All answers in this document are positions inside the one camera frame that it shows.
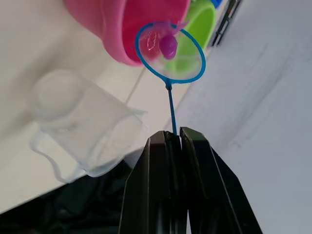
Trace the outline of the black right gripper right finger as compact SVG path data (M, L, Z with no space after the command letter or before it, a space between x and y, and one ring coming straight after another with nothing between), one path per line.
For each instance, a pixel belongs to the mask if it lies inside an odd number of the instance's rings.
M193 234L260 234L244 190L234 172L205 136L180 128L189 219Z

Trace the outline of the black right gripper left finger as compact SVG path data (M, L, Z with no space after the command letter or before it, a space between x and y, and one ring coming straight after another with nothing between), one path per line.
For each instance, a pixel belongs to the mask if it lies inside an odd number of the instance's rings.
M159 131L148 138L126 181L120 234L182 232L181 153L173 133Z

